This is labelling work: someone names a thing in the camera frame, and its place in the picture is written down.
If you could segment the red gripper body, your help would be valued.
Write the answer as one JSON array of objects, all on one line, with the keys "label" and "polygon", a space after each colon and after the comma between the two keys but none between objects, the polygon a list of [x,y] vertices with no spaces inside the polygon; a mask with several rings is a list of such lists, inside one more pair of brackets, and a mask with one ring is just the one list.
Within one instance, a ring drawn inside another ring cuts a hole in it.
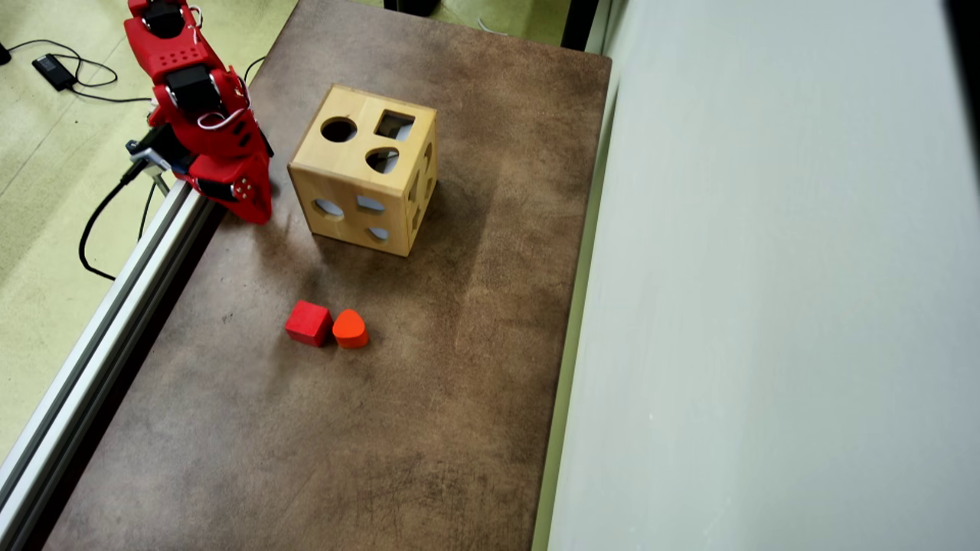
[{"label": "red gripper body", "polygon": [[187,150],[188,160],[175,161],[175,177],[191,182],[211,197],[234,202],[230,185],[238,178],[256,181],[256,155],[267,153],[262,130],[252,109],[244,107],[229,116],[215,112],[200,116],[174,114],[176,139]]}]

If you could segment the red fixed gripper finger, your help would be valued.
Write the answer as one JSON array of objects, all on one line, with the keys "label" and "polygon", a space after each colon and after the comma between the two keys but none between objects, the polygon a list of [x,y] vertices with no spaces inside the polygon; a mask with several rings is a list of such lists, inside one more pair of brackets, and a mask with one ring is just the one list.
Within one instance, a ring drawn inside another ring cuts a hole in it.
[{"label": "red fixed gripper finger", "polygon": [[270,185],[270,157],[267,153],[256,155],[256,210],[260,222],[269,222],[272,216],[272,185]]}]

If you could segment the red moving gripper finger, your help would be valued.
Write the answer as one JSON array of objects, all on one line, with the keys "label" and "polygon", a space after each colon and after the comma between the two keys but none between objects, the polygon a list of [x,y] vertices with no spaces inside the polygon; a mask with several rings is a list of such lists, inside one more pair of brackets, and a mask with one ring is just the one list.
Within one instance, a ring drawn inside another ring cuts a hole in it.
[{"label": "red moving gripper finger", "polygon": [[248,223],[266,222],[266,193],[262,181],[251,178],[238,178],[230,185],[232,207],[238,219]]}]

